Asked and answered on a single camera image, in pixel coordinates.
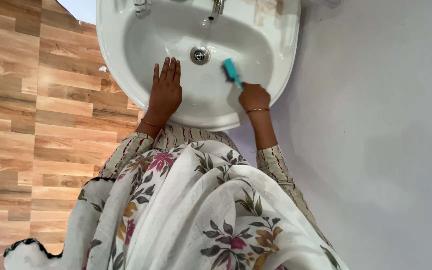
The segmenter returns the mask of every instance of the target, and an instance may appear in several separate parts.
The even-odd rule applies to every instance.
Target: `sink basin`
[[[176,57],[183,99],[169,123],[225,130],[249,121],[238,102],[241,89],[226,82],[221,70],[226,58],[233,59],[243,81],[267,89],[271,104],[286,86],[300,14],[298,0],[287,2],[262,9],[253,0],[228,0],[216,17],[209,0],[153,0],[151,11],[141,18],[132,1],[98,0],[99,45],[116,82],[145,111],[154,64],[162,66],[166,56]],[[192,60],[197,46],[208,52],[201,62]]]

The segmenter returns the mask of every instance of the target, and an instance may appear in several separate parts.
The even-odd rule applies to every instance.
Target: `copper bangle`
[[[148,125],[157,126],[157,127],[160,127],[160,128],[165,127],[164,125],[157,125],[157,124],[150,123],[150,122],[146,121],[146,120],[143,119],[143,118],[141,118],[141,122],[143,122],[143,123],[145,123],[145,124],[148,124]]]
[[[255,112],[255,111],[268,111],[269,112],[269,109],[268,108],[255,108],[255,109],[247,110],[246,113]]]

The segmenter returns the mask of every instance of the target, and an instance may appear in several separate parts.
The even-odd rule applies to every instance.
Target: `faucet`
[[[223,14],[224,0],[214,0],[213,13],[218,15]]]

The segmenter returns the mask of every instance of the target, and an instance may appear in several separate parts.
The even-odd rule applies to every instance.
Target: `chrome drain strainer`
[[[191,62],[196,65],[204,65],[209,61],[209,52],[203,46],[194,46],[191,51],[189,51],[189,58],[191,58]]]

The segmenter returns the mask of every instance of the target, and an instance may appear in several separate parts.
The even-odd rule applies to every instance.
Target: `blue brush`
[[[221,69],[224,71],[224,74],[226,75],[226,82],[236,82],[239,88],[244,90],[241,80],[238,77],[238,72],[236,71],[236,68],[234,67],[233,64],[233,60],[231,58],[228,58],[223,61]]]

